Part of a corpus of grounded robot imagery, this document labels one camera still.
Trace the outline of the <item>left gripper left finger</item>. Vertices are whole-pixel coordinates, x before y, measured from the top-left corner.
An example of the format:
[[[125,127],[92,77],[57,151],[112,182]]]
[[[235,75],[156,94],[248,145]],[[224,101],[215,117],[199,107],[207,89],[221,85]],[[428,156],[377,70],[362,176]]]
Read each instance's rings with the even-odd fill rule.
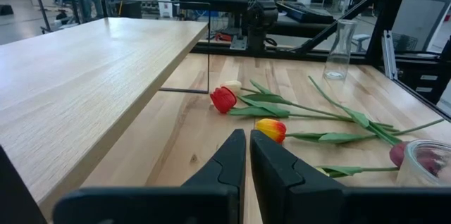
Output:
[[[241,223],[246,137],[234,130],[179,187],[87,187],[55,206],[55,223]]]

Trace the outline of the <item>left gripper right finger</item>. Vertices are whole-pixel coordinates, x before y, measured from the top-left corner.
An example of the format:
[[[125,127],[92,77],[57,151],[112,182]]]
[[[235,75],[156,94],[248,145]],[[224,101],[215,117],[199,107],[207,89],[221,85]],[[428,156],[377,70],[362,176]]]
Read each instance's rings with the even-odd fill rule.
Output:
[[[264,223],[450,223],[446,187],[346,187],[259,130],[249,149]]]

